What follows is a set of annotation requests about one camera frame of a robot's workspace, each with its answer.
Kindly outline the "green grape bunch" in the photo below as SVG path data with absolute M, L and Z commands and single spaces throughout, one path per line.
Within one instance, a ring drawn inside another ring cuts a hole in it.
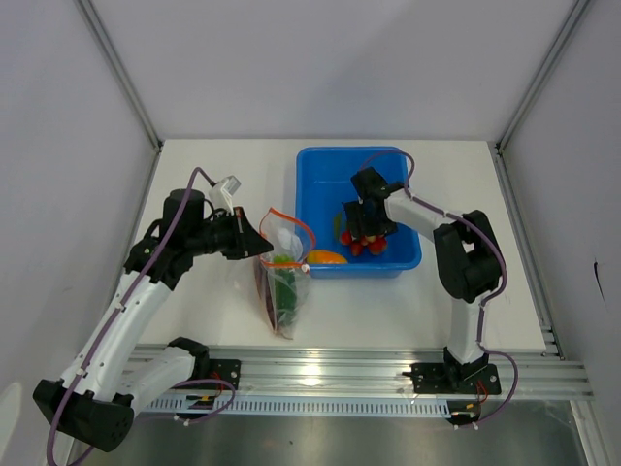
M 297 262 L 290 255 L 279 254 L 273 258 L 272 266 L 275 268 L 294 268 L 297 266 Z

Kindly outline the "red lychee bunch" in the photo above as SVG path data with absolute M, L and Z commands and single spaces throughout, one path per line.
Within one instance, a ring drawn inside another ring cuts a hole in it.
M 354 239 L 345 224 L 344 212 L 335 215 L 333 219 L 333 235 L 337 242 L 347 248 L 352 257 L 359 257 L 364 252 L 373 256 L 380 256 L 387 250 L 388 244 L 384 235 L 363 236 Z

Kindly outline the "clear zip top bag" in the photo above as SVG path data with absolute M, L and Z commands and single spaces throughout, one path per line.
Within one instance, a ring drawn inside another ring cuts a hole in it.
M 258 296 L 274 334 L 291 340 L 309 294 L 307 258 L 315 236 L 305 223 L 274 208 L 261 219 L 259 233 L 273 249 L 254 261 Z

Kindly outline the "green cucumber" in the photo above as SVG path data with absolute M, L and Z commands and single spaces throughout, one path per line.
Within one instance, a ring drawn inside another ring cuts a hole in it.
M 293 322 L 297 306 L 295 274 L 288 270 L 277 270 L 275 277 L 276 307 L 278 325 L 289 326 Z

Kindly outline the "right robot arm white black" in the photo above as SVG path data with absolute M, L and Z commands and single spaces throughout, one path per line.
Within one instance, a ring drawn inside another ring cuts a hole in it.
M 388 183 L 374 168 L 351 182 L 356 201 L 344 205 L 354 241 L 370 246 L 400 225 L 433 243 L 440 283 L 451 297 L 449 341 L 443 350 L 444 383 L 454 391 L 475 384 L 488 365 L 482 347 L 484 308 L 507 284 L 506 262 L 485 213 L 456 215 L 415 196 L 403 183 Z

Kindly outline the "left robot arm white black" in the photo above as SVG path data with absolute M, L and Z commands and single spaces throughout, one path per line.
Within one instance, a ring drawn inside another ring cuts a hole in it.
M 205 204 L 199 190 L 170 192 L 162 216 L 130 250 L 114 299 L 74 362 L 58 380 L 37 384 L 33 399 L 50 424 L 50 446 L 61 432 L 110 452 L 160 395 L 173 387 L 208 383 L 209 348 L 183 337 L 172 340 L 136 375 L 123 374 L 138 340 L 195 258 L 219 253 L 243 260 L 274 249 L 242 207 L 206 215 Z

